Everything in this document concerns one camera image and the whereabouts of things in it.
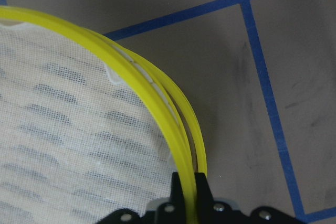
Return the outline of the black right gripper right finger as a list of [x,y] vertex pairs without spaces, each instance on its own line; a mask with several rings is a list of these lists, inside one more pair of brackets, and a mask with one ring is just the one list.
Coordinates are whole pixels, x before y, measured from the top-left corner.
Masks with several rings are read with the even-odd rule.
[[197,208],[212,208],[214,197],[204,173],[195,173],[196,206]]

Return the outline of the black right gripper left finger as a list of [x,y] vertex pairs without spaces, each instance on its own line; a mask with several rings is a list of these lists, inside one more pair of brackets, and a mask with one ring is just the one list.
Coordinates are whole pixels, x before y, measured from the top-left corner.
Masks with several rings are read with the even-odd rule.
[[176,208],[185,208],[185,199],[178,172],[172,173],[169,202]]

